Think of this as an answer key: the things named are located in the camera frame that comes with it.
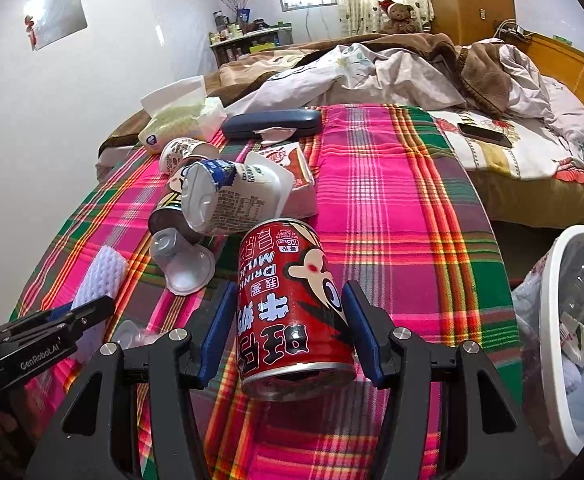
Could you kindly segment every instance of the teddy bear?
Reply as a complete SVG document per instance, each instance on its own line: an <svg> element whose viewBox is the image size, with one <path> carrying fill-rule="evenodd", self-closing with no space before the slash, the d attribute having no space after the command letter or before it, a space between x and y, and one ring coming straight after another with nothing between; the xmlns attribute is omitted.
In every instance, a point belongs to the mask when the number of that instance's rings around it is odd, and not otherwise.
<svg viewBox="0 0 584 480"><path fill-rule="evenodd" d="M410 5L397 4L392 0L378 3L390 21L379 31L381 34L414 34L419 32L414 8Z"/></svg>

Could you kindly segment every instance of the santa hat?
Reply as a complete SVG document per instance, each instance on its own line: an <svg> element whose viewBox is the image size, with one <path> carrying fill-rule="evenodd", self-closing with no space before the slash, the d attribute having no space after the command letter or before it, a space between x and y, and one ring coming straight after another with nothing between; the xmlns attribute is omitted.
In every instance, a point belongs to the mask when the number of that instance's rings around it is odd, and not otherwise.
<svg viewBox="0 0 584 480"><path fill-rule="evenodd" d="M383 9L383 12L389 16L390 7L392 7L393 5L396 5L396 2L394 2L392 0L383 0L382 2L379 2L378 4L379 4L379 7L381 7Z"/></svg>

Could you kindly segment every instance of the table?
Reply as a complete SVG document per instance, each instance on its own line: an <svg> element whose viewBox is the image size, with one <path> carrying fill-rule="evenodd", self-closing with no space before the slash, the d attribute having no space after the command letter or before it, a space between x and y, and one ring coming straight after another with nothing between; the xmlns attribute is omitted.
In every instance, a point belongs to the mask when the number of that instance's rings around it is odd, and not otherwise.
<svg viewBox="0 0 584 480"><path fill-rule="evenodd" d="M221 66L224 63L238 59L243 54L250 53L250 47L261 43L275 43L279 45L292 44L292 27L271 27L263 30L255 30L243 34L238 38L219 41L210 45L216 65Z"/></svg>
<svg viewBox="0 0 584 480"><path fill-rule="evenodd" d="M520 399L521 367L510 289L490 223L466 172L432 117L419 108L320 108L323 133L301 146L316 177L322 240L334 281L358 280L371 303L430 342L479 342ZM254 140L211 141L223 158L243 160ZM235 279L241 235L207 238L216 274L185 298L165 288L148 255L147 218L165 183L157 156L138 148L73 213L35 269L13 316L71 301L103 244L130 270L106 337L124 320L156 332L183 326L211 301L218 278ZM363 478L380 430L387 391L357 379L329 396L262 402L240 391L230 336L210 386L193 392L197 425L213 478ZM27 390L45 421L80 371L65 359ZM435 473L439 391L433 385L422 478ZM147 387L138 393L139 449L145 478L156 478Z"/></svg>

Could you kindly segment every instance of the red can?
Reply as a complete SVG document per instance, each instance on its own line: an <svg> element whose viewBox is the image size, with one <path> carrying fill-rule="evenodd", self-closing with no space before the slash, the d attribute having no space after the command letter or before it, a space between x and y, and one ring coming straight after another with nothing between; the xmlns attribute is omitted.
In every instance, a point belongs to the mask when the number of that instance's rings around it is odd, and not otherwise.
<svg viewBox="0 0 584 480"><path fill-rule="evenodd" d="M314 229L291 218L252 228L241 242L238 282L244 394L307 399L355 377L348 325Z"/></svg>

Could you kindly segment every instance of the cartoon eye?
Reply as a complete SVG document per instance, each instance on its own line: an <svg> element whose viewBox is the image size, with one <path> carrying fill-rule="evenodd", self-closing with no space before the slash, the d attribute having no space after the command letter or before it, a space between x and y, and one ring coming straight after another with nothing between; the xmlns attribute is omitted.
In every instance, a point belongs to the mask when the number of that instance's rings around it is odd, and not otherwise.
<svg viewBox="0 0 584 480"><path fill-rule="evenodd" d="M330 280L323 280L323 291L325 292L325 297L328 299L328 303L330 303L332 308L340 312L341 300L336 292L336 287Z"/></svg>

